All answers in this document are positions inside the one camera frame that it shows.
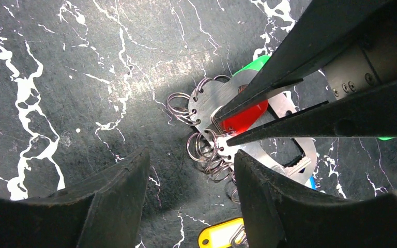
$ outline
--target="metal plate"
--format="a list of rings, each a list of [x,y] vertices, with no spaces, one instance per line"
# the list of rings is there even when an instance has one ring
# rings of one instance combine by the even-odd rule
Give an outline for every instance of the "metal plate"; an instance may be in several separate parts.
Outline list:
[[[191,116],[191,120],[196,121],[201,120],[201,123],[195,126],[199,132],[212,144],[212,135],[205,133],[205,129],[216,128],[213,126],[211,121],[211,116],[215,113],[221,106],[226,105],[230,100],[232,100],[238,94],[238,87],[249,83],[257,74],[254,70],[240,71],[236,74],[229,82],[222,83],[219,81],[210,81],[203,86],[203,92],[198,94],[197,101],[192,98],[189,101],[188,109],[195,109],[196,114]],[[279,117],[285,116],[286,111],[292,111],[294,113],[296,110],[292,107],[292,103],[287,100],[286,96],[281,93],[282,89],[276,90],[276,96],[269,99],[269,104],[272,109],[276,112]],[[273,117],[269,112],[265,112],[251,127],[255,128],[273,121]],[[257,159],[264,166],[273,169],[284,175],[288,175],[292,172],[293,167],[284,168],[281,164],[276,162],[272,157],[270,157],[266,151],[261,147],[258,141],[250,142],[247,144],[242,144],[238,146],[228,146],[226,140],[230,139],[232,136],[223,136],[217,139],[219,147],[223,147],[223,151],[219,151],[218,154],[221,156],[231,156],[230,159],[225,159],[227,162],[234,162],[235,154],[238,150],[243,150],[250,156]],[[310,176],[314,172],[314,167],[316,164],[316,149],[313,141],[310,138],[298,138],[295,139],[299,146],[302,148],[304,153],[310,159],[310,164],[303,173],[293,173],[289,177],[299,183],[305,184],[309,180]]]
[[[337,100],[379,85],[364,53],[354,45],[323,67]]]

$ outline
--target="metal keychain plate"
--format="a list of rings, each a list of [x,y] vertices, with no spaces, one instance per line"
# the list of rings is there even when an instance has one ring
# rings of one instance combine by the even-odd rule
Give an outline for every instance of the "metal keychain plate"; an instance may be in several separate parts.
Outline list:
[[[244,70],[237,73],[226,83],[222,83],[220,81],[209,81],[201,86],[199,90],[195,90],[195,92],[193,92],[191,95],[188,109],[194,114],[192,114],[190,118],[192,121],[198,122],[195,127],[211,145],[213,145],[214,137],[209,132],[205,132],[205,129],[212,129],[215,132],[221,132],[221,128],[216,127],[216,125],[212,123],[213,114],[219,108],[229,103],[229,101],[238,94],[239,87],[252,81],[256,74],[257,71],[255,70]],[[292,103],[283,93],[281,93],[284,89],[277,90],[280,91],[280,93],[268,100],[270,106],[275,111],[277,116],[282,118],[285,116],[287,111],[295,113],[296,110],[294,109]],[[273,121],[272,115],[268,112],[265,112],[250,127],[250,129],[270,121]],[[241,149],[253,158],[257,159],[266,167],[282,173],[301,184],[305,184],[314,172],[317,156],[316,149],[311,138],[295,138],[295,141],[302,148],[306,156],[294,166],[284,168],[266,153],[259,142],[251,142],[239,146],[229,147],[226,144],[226,140],[231,137],[232,136],[230,135],[217,137],[218,147],[222,147],[222,149],[218,150],[218,154],[224,156],[224,160],[227,162],[233,163],[236,152]]]

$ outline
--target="screw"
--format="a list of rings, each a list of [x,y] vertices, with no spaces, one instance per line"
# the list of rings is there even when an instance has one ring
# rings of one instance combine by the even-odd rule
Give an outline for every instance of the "screw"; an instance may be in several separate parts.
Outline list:
[[[352,92],[355,92],[355,85],[354,85],[354,83],[353,83],[353,82],[349,82],[348,85],[349,85],[349,88],[352,90]]]
[[[374,85],[375,84],[375,79],[374,79],[374,77],[371,75],[371,74],[369,74],[369,73],[366,73],[366,75],[364,75],[364,79],[366,79],[366,82],[369,84],[369,85]]]
[[[332,92],[334,92],[335,97],[339,97],[339,92],[335,88],[332,89]]]
[[[342,88],[346,93],[349,93],[349,87],[347,84],[342,84]]]

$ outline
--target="table surface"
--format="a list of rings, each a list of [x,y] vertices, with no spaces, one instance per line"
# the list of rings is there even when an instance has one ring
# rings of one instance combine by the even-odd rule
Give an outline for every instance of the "table surface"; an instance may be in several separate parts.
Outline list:
[[[0,0],[0,197],[47,196],[146,146],[136,247],[197,246],[203,228],[241,212],[230,183],[194,169],[185,150],[193,128],[168,114],[166,98],[271,55],[308,3]],[[334,99],[327,85],[316,72],[287,96],[301,110]],[[285,162],[288,144],[274,142]],[[318,190],[368,199],[397,189],[397,139],[315,145]]]

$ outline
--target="white vein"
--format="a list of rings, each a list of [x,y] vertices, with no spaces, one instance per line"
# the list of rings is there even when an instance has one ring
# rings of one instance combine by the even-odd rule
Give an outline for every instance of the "white vein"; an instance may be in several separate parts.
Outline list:
[[[39,93],[36,85],[34,84],[34,79],[41,77],[43,74],[43,64],[34,57],[34,55],[31,53],[28,42],[25,41],[27,53],[36,62],[37,70],[34,73],[32,73],[31,75],[29,75],[28,78],[19,77],[19,75],[20,75],[19,70],[11,62],[13,53],[11,51],[6,50],[3,47],[3,45],[4,45],[3,41],[5,41],[5,40],[7,40],[7,38],[0,37],[0,59],[5,61],[5,65],[13,73],[11,75],[10,79],[13,82],[17,83],[17,86],[18,86],[17,99],[14,104],[19,111],[18,116],[22,123],[22,127],[25,129],[26,132],[28,132],[31,135],[31,138],[29,139],[29,142],[28,142],[28,147],[25,150],[23,150],[19,155],[20,159],[18,161],[18,176],[10,179],[7,184],[8,191],[11,194],[10,199],[11,200],[21,200],[21,199],[28,198],[28,189],[23,184],[23,181],[25,179],[24,171],[26,169],[31,170],[31,168],[28,165],[28,161],[33,158],[39,159],[39,160],[46,158],[52,164],[54,164],[56,171],[58,173],[58,176],[59,176],[57,190],[61,190],[61,189],[65,188],[65,181],[64,181],[62,171],[60,170],[60,167],[52,159],[52,155],[57,150],[57,147],[58,147],[58,144],[60,141],[60,136],[55,131],[55,129],[52,127],[50,121],[48,120],[48,118],[43,113],[42,109],[40,108],[39,102],[41,101],[41,94]],[[39,95],[37,96],[39,101],[34,103],[33,105],[26,104],[28,106],[27,109],[20,108],[19,103],[25,102],[32,95],[32,93],[31,93],[32,90],[39,93]],[[49,128],[54,133],[54,135],[57,137],[57,139],[55,141],[52,141],[49,137],[41,135],[29,128],[29,123],[31,122],[31,120],[27,116],[31,112],[37,112],[40,116],[45,118],[45,120],[48,122]],[[34,140],[38,139],[39,137],[47,139],[49,142],[48,146],[39,155],[37,155],[35,157],[31,157],[31,158],[26,158],[24,155],[31,150]]]
[[[179,24],[179,25],[180,25],[180,28],[179,28],[179,26],[177,26],[177,29],[179,30],[180,35],[182,36],[182,41],[183,41],[184,44],[185,44],[185,45],[184,45],[184,48],[188,49],[188,44],[187,44],[187,42],[185,41],[185,31],[184,31],[184,26],[183,26],[183,24],[182,24],[182,21],[180,20],[180,17],[179,17],[179,15],[177,14],[176,10],[174,10],[173,6],[171,5],[171,1],[168,1],[168,3],[170,4],[170,11],[171,11],[171,14],[174,15],[175,17],[177,17],[177,19],[175,20],[175,21],[176,21],[176,24]]]
[[[363,148],[363,150],[368,154],[369,159],[372,160],[371,154],[370,154],[369,151],[367,151],[366,148],[363,146],[363,142],[361,141],[361,138],[358,138],[358,141],[360,142],[361,148]]]
[[[103,83],[107,84],[107,90],[108,90],[109,94],[112,93],[112,88],[110,87],[110,83],[111,83],[110,81],[107,81],[105,79],[101,79],[101,78],[99,78],[97,76],[94,76],[94,75],[91,75],[89,73],[83,73],[83,74],[88,76],[89,78],[92,78],[92,79],[95,79],[95,80],[98,80],[100,82],[103,82]]]
[[[120,134],[121,137],[123,138],[123,145],[125,145],[125,144],[126,144],[126,138],[124,137],[124,135],[123,135],[123,133],[121,132],[120,129],[117,128],[116,130],[118,130],[119,134]]]
[[[201,223],[203,223],[203,224],[205,224],[205,225],[207,225],[207,226],[211,226],[211,225],[209,225],[208,223],[206,223],[204,220],[195,219],[194,217],[192,217],[192,216],[190,216],[190,215],[188,215],[188,214],[186,214],[186,213],[184,213],[184,215],[187,216],[187,217],[189,217],[189,218],[192,219],[193,221],[198,221],[198,222],[201,222]]]
[[[197,8],[195,7],[195,5],[190,1],[190,0],[187,0],[188,2],[189,2],[189,4],[194,8],[194,10],[195,10],[195,15],[197,16],[197,19],[198,19],[198,28],[199,28],[199,30],[200,30],[200,32],[202,32],[203,34],[206,34],[207,36],[208,36],[208,42],[213,46],[213,48],[214,48],[214,51],[213,51],[213,53],[215,54],[215,55],[218,55],[217,53],[216,53],[216,51],[217,51],[217,48],[220,48],[221,46],[220,45],[218,45],[217,43],[216,43],[216,41],[213,39],[213,37],[212,37],[212,35],[210,34],[210,33],[208,33],[208,32],[206,32],[206,31],[204,31],[203,30],[203,27],[202,27],[202,19],[200,19],[200,16],[199,16],[199,13],[197,12]]]
[[[377,191],[380,191],[381,193],[387,193],[387,189],[384,187],[379,187],[377,188],[375,184],[369,179],[369,173],[366,173],[366,179],[369,181],[369,183],[372,185],[372,188],[374,189],[374,194],[377,196]]]
[[[137,43],[135,40],[133,40],[131,34],[128,32],[128,28],[125,27],[125,26],[119,21],[119,18],[117,19],[117,18],[111,16],[105,9],[101,8],[101,6],[100,6],[95,0],[92,0],[92,2],[95,4],[95,6],[97,7],[97,9],[98,9],[101,13],[105,14],[105,16],[106,16],[108,19],[110,19],[110,20],[116,22],[117,24],[119,24],[119,25],[121,26],[121,28],[124,29],[124,31],[126,32],[128,38],[129,38],[129,40],[130,40],[133,44],[139,45],[140,47],[147,48],[147,49],[150,49],[150,50],[156,50],[156,49],[157,49],[157,48],[151,48],[151,47],[148,47],[148,46],[146,46],[146,45],[142,45],[142,44]]]
[[[376,139],[376,142],[377,142],[378,153],[379,153],[378,167],[379,167],[379,169],[381,170],[381,172],[384,174],[384,176],[386,177],[386,179],[387,179],[387,181],[389,182],[389,184],[390,184],[390,186],[392,187],[392,189],[394,189],[392,183],[390,182],[389,178],[388,178],[387,175],[386,175],[386,172],[384,172],[383,167],[381,166],[381,150],[380,150],[380,148],[379,148],[379,142],[378,142],[377,139]]]
[[[331,147],[329,148],[328,154],[324,155],[323,159],[319,159],[319,162],[323,161],[325,166],[327,166],[329,168],[328,177],[331,177],[333,174],[337,176],[337,185],[336,185],[335,189],[343,198],[346,198],[346,194],[343,192],[343,188],[342,188],[342,185],[340,184],[340,180],[339,180],[340,173],[335,170],[337,168],[338,164],[336,164],[335,159],[330,157],[331,152],[334,151],[334,143],[336,143],[338,141],[339,141],[339,139],[337,138],[331,143]]]
[[[37,26],[39,26],[39,27],[43,27],[43,29],[44,29],[46,32],[50,32],[50,33],[53,33],[53,34],[55,34],[55,33],[56,33],[56,32],[54,32],[54,31],[52,31],[52,30],[48,29],[48,28],[47,28],[47,27],[45,27],[44,25],[37,24]]]
[[[202,63],[200,64],[197,60],[195,60],[195,58],[192,55],[190,56],[190,58],[198,65],[198,67],[200,67],[200,69],[203,71],[203,77],[206,78],[206,70],[205,70],[205,67],[203,66],[203,63],[205,62],[205,60],[203,60]]]
[[[227,58],[227,61],[226,61],[227,68],[229,69],[229,72],[231,73],[231,76],[233,76],[234,74],[232,73],[232,70],[231,70],[231,68],[229,66],[229,48],[226,48],[226,49],[227,49],[227,57],[226,57]]]
[[[217,1],[217,4],[218,4],[218,7],[221,9],[221,11],[224,11],[225,9],[221,7],[220,1],[218,1],[218,0],[216,0],[216,1]]]
[[[325,74],[323,73],[322,69],[318,69],[317,71],[318,71],[320,74],[322,74],[322,76],[324,76],[324,77],[326,78],[326,76],[325,76]]]
[[[287,33],[290,32],[290,30],[294,27],[296,21],[290,15],[291,7],[288,0],[281,0],[281,2],[274,8],[270,8],[267,1],[263,2],[262,0],[250,0],[250,2],[254,3],[267,16],[267,24],[264,28],[264,33],[260,35],[260,37],[264,39],[265,43],[264,47],[255,50],[253,54],[253,60],[256,60],[262,54],[271,55],[273,49],[267,48],[267,44],[270,43],[271,38],[278,41],[273,35],[274,31],[276,31],[278,28],[275,24],[275,17],[282,19],[284,22],[290,22],[289,26],[280,27],[280,29],[286,31]],[[266,31],[268,25],[272,25],[270,32]]]
[[[10,16],[12,16],[13,18],[15,18],[14,15],[13,15],[13,12],[10,11],[10,8],[8,8],[8,7],[5,6],[5,5],[3,5],[3,7],[8,11],[8,13],[10,13]]]
[[[116,155],[116,154],[110,149],[110,146],[108,145],[108,143],[105,142],[105,141],[103,141],[103,140],[101,139],[101,137],[99,136],[98,133],[99,133],[100,130],[110,131],[110,130],[113,130],[113,129],[117,129],[117,126],[118,126],[119,123],[122,121],[122,119],[124,118],[125,114],[127,113],[127,101],[128,101],[128,99],[129,99],[129,97],[131,96],[131,92],[132,92],[132,91],[131,91],[131,86],[130,86],[130,83],[128,82],[128,80],[133,76],[133,68],[131,68],[131,65],[129,64],[129,58],[127,58],[127,61],[125,61],[124,58],[123,58],[123,53],[124,53],[125,50],[126,50],[126,48],[125,48],[125,41],[124,41],[124,34],[123,34],[123,33],[124,33],[124,31],[123,31],[123,29],[120,27],[120,28],[119,28],[119,37],[120,37],[120,39],[121,39],[121,46],[122,46],[122,49],[118,52],[118,57],[119,57],[119,60],[123,63],[124,67],[127,68],[127,69],[129,69],[129,73],[124,73],[124,84],[125,84],[125,86],[126,86],[126,88],[127,88],[127,89],[126,89],[126,95],[125,95],[124,97],[118,97],[118,101],[123,105],[123,107],[122,107],[122,109],[121,109],[120,117],[117,118],[116,121],[108,122],[108,123],[106,123],[106,124],[101,124],[101,123],[99,123],[99,122],[97,122],[97,121],[95,122],[95,124],[98,126],[98,128],[95,130],[95,135],[96,135],[96,137],[97,137],[101,142],[103,142],[103,143],[106,145],[106,147],[108,148],[108,150],[110,151],[110,153],[114,156],[116,162],[118,162],[118,161],[120,161],[120,160],[122,160],[122,159],[124,159],[124,158],[122,158],[122,157]],[[109,91],[109,94],[112,94],[112,89],[111,89],[111,87],[110,87],[110,82],[107,81],[107,80],[101,80],[101,79],[100,79],[100,81],[108,84],[108,91]],[[116,105],[114,106],[114,109],[115,109],[115,112],[118,112],[118,111],[119,111],[119,107],[116,106]]]
[[[141,238],[141,243],[137,244],[134,248],[140,248],[141,245],[142,245],[143,248],[146,248],[145,245],[144,245],[144,241],[142,241],[142,238]]]
[[[59,13],[57,14],[57,16],[59,17],[60,22],[65,21],[66,23],[68,23],[68,21],[65,19],[64,15],[63,15],[64,13],[69,13],[69,14],[71,14],[71,15],[75,18],[75,20],[77,21],[78,24],[80,24],[80,25],[82,25],[82,26],[85,27],[86,32],[85,32],[85,34],[84,34],[83,36],[86,37],[86,36],[87,36],[87,33],[89,32],[89,28],[88,28],[88,26],[86,25],[86,17],[85,17],[83,14],[80,13],[80,9],[78,8],[78,6],[73,5],[70,1],[66,1],[66,2],[59,8]],[[74,30],[75,34],[78,36],[79,39],[85,41],[85,44],[78,44],[78,47],[81,47],[81,48],[91,48],[92,51],[94,51],[94,52],[97,54],[97,56],[98,56],[98,61],[97,61],[97,63],[98,63],[99,65],[102,65],[101,67],[104,68],[104,67],[103,67],[103,66],[104,66],[104,63],[103,63],[104,57],[101,56],[101,55],[98,53],[97,49],[96,49],[94,46],[90,46],[90,45],[89,45],[89,41],[87,41],[86,38],[83,38],[83,37],[77,32],[77,30],[75,30],[75,28],[73,28],[73,27],[71,27],[71,28]]]
[[[162,201],[161,201],[160,198],[159,198],[159,193],[160,193],[160,180],[159,180],[159,176],[157,175],[157,172],[156,172],[156,169],[154,168],[154,166],[152,166],[152,168],[153,168],[153,171],[154,171],[155,174],[156,174],[156,179],[157,179],[157,181],[156,181],[153,177],[150,177],[150,176],[148,176],[148,180],[154,182],[155,185],[157,186],[157,188],[158,188],[158,193],[157,193],[157,195],[156,195],[156,198],[157,198],[157,200],[159,201],[159,207],[162,207]]]
[[[113,66],[113,64],[112,67],[109,69],[109,72],[115,74],[115,67]]]
[[[130,63],[131,65],[135,66],[135,67],[145,76],[145,78],[147,79],[147,82],[148,82],[148,84],[147,84],[147,85],[148,85],[148,88],[149,88],[149,90],[151,90],[151,95],[152,95],[153,101],[154,101],[155,103],[157,103],[157,104],[162,105],[163,108],[166,109],[166,112],[165,112],[165,111],[162,111],[162,112],[163,112],[166,116],[168,116],[168,118],[170,119],[170,120],[168,121],[168,125],[174,126],[173,124],[170,123],[170,122],[173,120],[173,118],[171,117],[171,115],[169,115],[169,114],[167,113],[167,112],[168,112],[168,108],[166,108],[166,105],[165,105],[164,103],[159,102],[158,100],[156,100],[156,91],[155,91],[155,87],[154,87],[154,85],[153,85],[153,83],[152,83],[150,77],[147,75],[147,73],[145,73],[145,72],[141,69],[140,66],[138,66],[136,63],[133,63],[133,62],[132,62],[132,59],[130,58],[129,55],[127,55],[127,61],[129,61],[129,63]]]
[[[177,242],[177,243],[173,246],[173,248],[174,248],[174,247],[179,248],[179,247],[180,247],[180,244],[182,244],[182,242],[185,240],[184,219],[183,219],[183,217],[182,217],[182,214],[180,213],[180,210],[181,210],[181,208],[180,208],[179,211],[177,212],[177,217],[180,218],[180,225],[181,225],[181,227],[180,227],[180,235],[182,236],[182,238],[179,240],[179,242]]]
[[[0,177],[0,180],[8,182],[8,180],[5,180],[4,178]]]
[[[293,90],[294,90],[294,92],[296,93],[296,96],[297,96],[297,109],[299,110],[300,109],[300,107],[299,107],[299,103],[300,103],[300,97],[299,97],[299,92],[297,92],[297,90],[296,90],[296,85],[295,86],[293,86]]]

